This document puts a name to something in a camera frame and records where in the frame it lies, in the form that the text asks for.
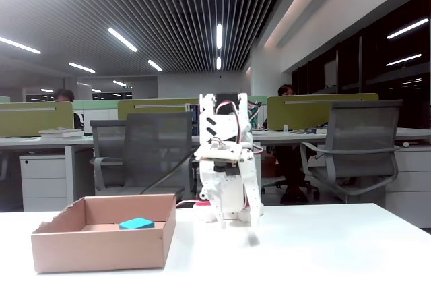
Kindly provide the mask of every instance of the person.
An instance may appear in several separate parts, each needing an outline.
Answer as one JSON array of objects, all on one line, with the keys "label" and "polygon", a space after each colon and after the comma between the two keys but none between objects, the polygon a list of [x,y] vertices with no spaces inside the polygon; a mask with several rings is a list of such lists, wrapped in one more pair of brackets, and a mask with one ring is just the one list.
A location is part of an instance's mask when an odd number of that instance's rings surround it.
[{"label": "person", "polygon": [[[279,96],[293,96],[295,89],[290,84],[284,84],[278,88]],[[305,174],[301,171],[302,159],[299,146],[275,146],[273,151],[274,157],[280,165],[283,176],[286,179],[288,187],[285,194],[281,197],[280,204],[305,204],[308,202],[306,195],[300,189],[305,184]],[[307,151],[307,158],[310,158],[312,151]]]},{"label": "person", "polygon": [[[54,93],[54,100],[59,102],[61,101],[73,102],[75,100],[75,95],[73,94],[72,90],[58,89]],[[81,119],[79,118],[79,115],[77,113],[73,113],[73,128],[84,129]]]}]

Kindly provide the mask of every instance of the cyan foam block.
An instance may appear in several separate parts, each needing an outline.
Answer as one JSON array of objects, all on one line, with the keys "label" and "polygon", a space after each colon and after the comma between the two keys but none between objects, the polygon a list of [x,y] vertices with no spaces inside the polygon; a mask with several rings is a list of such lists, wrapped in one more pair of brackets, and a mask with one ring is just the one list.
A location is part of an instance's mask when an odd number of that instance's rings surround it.
[{"label": "cyan foam block", "polygon": [[153,228],[154,228],[154,222],[140,217],[127,220],[120,224],[120,229],[153,229]]}]

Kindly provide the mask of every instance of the table surface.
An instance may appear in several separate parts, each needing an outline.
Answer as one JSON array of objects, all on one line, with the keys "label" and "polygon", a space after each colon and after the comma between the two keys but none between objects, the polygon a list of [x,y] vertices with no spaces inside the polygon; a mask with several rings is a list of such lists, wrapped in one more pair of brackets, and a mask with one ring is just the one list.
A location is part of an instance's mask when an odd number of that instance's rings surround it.
[{"label": "table surface", "polygon": [[[431,129],[399,128],[397,130],[398,140],[413,140],[431,137]],[[283,131],[257,131],[253,132],[253,139],[256,142],[266,144],[300,143],[300,142],[324,142],[325,134],[296,134]],[[199,143],[199,136],[193,136],[193,142]],[[82,136],[77,138],[0,138],[0,147],[22,146],[64,146],[75,144],[93,144],[92,136]]]},{"label": "table surface", "polygon": [[429,297],[431,235],[374,204],[265,207],[256,229],[229,222],[226,230],[180,209],[165,268],[37,275],[30,234],[55,214],[0,214],[0,292],[10,287],[17,295],[8,297],[144,297],[155,291],[157,297]]}]

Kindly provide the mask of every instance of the cardboard box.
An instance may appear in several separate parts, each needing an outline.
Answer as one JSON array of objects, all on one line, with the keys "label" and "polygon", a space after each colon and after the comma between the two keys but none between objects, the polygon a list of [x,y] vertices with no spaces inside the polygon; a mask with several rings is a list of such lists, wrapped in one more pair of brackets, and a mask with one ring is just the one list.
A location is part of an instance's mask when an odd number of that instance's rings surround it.
[{"label": "cardboard box", "polygon": [[[142,217],[153,229],[120,230]],[[37,273],[163,267],[175,229],[175,195],[84,197],[32,234]]]}]

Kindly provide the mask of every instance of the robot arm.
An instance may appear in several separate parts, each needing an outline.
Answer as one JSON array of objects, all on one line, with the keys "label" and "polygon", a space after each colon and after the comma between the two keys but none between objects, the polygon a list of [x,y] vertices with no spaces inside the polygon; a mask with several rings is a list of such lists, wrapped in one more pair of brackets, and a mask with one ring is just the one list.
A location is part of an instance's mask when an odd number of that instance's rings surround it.
[{"label": "robot arm", "polygon": [[247,95],[201,95],[200,108],[201,145],[195,156],[200,160],[201,199],[210,201],[222,227],[226,219],[237,219],[244,212],[250,212],[246,219],[255,225],[261,198]]}]

